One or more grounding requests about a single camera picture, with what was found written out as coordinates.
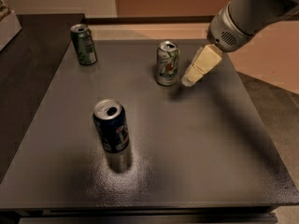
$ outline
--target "dark countertop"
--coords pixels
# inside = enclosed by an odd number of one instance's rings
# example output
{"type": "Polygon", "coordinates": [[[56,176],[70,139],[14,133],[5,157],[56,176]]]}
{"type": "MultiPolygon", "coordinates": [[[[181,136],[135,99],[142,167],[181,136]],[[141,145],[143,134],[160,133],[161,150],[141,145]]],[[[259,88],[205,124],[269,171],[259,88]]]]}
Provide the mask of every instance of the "dark countertop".
{"type": "MultiPolygon", "coordinates": [[[[1,179],[64,57],[69,28],[81,18],[83,15],[20,16],[22,31],[0,53],[1,179]]],[[[298,142],[298,95],[239,75],[274,143],[294,147],[298,142]]]]}
{"type": "Polygon", "coordinates": [[[0,52],[0,182],[84,15],[22,15],[22,30],[0,52]]]}
{"type": "MultiPolygon", "coordinates": [[[[79,65],[69,46],[0,186],[2,209],[299,204],[228,56],[191,89],[179,82],[163,87],[152,72],[160,42],[97,41],[99,60],[91,66],[79,65]],[[94,104],[107,97],[125,107],[131,140],[113,156],[104,153],[92,122],[94,104]],[[129,168],[115,170],[117,163],[129,168]]],[[[182,75],[206,41],[177,42],[182,75]]]]}

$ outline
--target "can label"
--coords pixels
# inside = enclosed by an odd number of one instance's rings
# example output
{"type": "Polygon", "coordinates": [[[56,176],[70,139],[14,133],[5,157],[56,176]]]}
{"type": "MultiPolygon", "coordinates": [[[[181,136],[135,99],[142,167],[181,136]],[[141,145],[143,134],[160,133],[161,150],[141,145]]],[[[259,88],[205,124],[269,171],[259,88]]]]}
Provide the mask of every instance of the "can label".
{"type": "Polygon", "coordinates": [[[157,50],[157,74],[159,84],[170,86],[178,80],[179,49],[172,42],[165,41],[157,50]]]}
{"type": "Polygon", "coordinates": [[[71,28],[71,37],[80,64],[89,65],[97,61],[92,32],[84,24],[71,28]]]}
{"type": "Polygon", "coordinates": [[[117,153],[129,145],[125,110],[118,102],[99,102],[93,111],[93,122],[105,151],[117,153]]]}

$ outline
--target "gray robot arm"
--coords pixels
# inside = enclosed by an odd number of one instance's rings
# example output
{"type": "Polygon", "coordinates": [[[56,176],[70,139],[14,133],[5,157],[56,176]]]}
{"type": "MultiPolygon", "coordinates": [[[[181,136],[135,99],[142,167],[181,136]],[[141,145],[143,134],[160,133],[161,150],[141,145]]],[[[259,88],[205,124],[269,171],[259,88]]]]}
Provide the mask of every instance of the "gray robot arm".
{"type": "Polygon", "coordinates": [[[232,52],[298,10],[299,0],[232,0],[210,23],[207,39],[223,52],[232,52]]]}

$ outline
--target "aluminum can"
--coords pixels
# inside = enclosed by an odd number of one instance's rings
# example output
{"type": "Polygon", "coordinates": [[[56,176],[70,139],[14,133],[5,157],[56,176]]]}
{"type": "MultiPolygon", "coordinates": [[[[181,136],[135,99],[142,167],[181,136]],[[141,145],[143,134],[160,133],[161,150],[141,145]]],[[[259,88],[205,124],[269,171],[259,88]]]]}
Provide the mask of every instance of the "aluminum can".
{"type": "Polygon", "coordinates": [[[7,0],[0,0],[0,21],[10,13],[7,0]]]}
{"type": "Polygon", "coordinates": [[[157,73],[156,80],[164,86],[171,86],[178,80],[178,45],[170,42],[162,42],[157,49],[157,73]]]}
{"type": "Polygon", "coordinates": [[[124,173],[132,166],[132,151],[130,145],[118,153],[105,152],[107,164],[115,173],[124,173]]]}
{"type": "Polygon", "coordinates": [[[97,61],[92,32],[87,25],[72,26],[71,38],[80,64],[89,65],[97,61]]]}
{"type": "Polygon", "coordinates": [[[93,122],[103,149],[117,153],[129,145],[129,133],[123,106],[114,100],[103,100],[93,110],[93,122]]]}

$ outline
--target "can lid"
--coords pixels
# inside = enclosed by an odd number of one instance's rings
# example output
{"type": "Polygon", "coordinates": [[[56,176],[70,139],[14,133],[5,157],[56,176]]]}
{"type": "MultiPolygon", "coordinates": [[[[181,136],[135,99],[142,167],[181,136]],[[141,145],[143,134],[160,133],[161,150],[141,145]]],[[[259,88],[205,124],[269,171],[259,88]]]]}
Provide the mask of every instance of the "can lid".
{"type": "Polygon", "coordinates": [[[164,41],[160,43],[159,48],[163,51],[175,51],[178,49],[178,45],[171,41],[164,41]]]}
{"type": "Polygon", "coordinates": [[[102,100],[95,105],[93,113],[96,117],[103,120],[116,118],[121,113],[121,104],[115,100],[102,100]]]}
{"type": "Polygon", "coordinates": [[[71,27],[71,31],[76,34],[84,33],[88,30],[85,24],[76,24],[71,27]]]}

